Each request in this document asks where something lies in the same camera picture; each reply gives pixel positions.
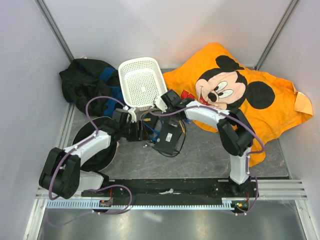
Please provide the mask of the black network switch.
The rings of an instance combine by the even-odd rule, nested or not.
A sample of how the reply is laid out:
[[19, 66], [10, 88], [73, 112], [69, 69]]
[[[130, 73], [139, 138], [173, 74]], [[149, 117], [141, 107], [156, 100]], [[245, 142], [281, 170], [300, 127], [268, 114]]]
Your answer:
[[154, 150], [170, 157], [176, 155], [178, 141], [182, 133], [180, 126], [164, 122], [154, 144]]

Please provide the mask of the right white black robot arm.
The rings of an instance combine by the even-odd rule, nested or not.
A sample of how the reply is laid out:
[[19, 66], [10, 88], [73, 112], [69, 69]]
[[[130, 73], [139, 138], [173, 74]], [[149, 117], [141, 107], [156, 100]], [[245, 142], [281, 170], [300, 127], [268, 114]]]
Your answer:
[[230, 155], [229, 191], [235, 197], [247, 191], [251, 178], [249, 154], [255, 133], [240, 109], [217, 109], [189, 97], [182, 99], [173, 90], [155, 97], [153, 103], [162, 111], [163, 117], [179, 116], [216, 129], [223, 148]]

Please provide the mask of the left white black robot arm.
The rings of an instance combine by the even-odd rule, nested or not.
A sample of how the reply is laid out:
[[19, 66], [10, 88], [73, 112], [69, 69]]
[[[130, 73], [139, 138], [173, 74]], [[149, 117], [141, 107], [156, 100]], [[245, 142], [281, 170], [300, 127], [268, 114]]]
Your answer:
[[71, 198], [78, 191], [93, 191], [106, 196], [110, 185], [98, 170], [84, 171], [82, 166], [95, 155], [113, 153], [117, 143], [144, 140], [145, 126], [133, 113], [116, 109], [112, 117], [103, 116], [90, 120], [78, 132], [80, 138], [66, 148], [52, 148], [39, 177], [39, 185], [48, 191], [48, 198]]

